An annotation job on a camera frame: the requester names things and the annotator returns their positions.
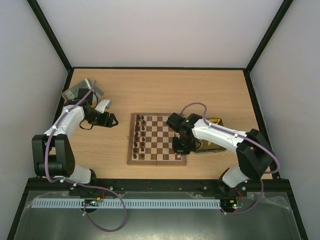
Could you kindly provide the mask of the wooden chess board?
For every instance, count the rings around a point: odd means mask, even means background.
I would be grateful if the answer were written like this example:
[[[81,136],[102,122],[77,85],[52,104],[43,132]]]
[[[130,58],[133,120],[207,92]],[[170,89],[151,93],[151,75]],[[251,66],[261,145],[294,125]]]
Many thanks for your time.
[[[134,112],[130,116],[127,165],[186,166],[187,157],[176,158],[172,149],[177,134],[167,124],[169,113]]]

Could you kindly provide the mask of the silver metal tin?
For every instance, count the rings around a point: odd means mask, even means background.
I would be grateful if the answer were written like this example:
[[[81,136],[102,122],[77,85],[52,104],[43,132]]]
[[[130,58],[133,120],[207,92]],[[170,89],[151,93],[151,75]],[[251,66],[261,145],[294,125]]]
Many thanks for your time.
[[[82,98],[92,87],[94,86],[94,82],[88,78],[80,81],[73,87],[70,87],[66,91],[62,93],[62,97],[67,100],[73,100],[76,98]]]

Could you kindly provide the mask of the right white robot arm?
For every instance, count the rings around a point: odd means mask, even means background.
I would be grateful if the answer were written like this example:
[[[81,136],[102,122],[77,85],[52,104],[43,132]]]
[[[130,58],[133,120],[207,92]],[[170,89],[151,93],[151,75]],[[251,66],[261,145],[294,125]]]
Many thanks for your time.
[[[184,118],[172,113],[166,124],[178,134],[172,140],[172,149],[176,154],[195,152],[197,140],[217,144],[236,154],[238,164],[228,168],[218,183],[218,191],[224,196],[233,193],[242,182],[260,180],[274,161],[271,147],[256,129],[249,132],[233,130],[209,122],[197,114]]]

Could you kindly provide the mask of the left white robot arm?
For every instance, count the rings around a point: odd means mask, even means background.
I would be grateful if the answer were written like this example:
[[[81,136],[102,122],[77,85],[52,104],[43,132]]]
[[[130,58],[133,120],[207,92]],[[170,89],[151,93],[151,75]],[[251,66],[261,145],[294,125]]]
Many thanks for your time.
[[[118,120],[107,109],[112,102],[99,99],[92,87],[80,88],[77,95],[66,99],[61,115],[43,134],[31,140],[33,165],[37,177],[45,177],[50,183],[69,182],[74,185],[89,184],[94,171],[76,163],[69,138],[77,127],[86,121],[91,127],[112,128]]]

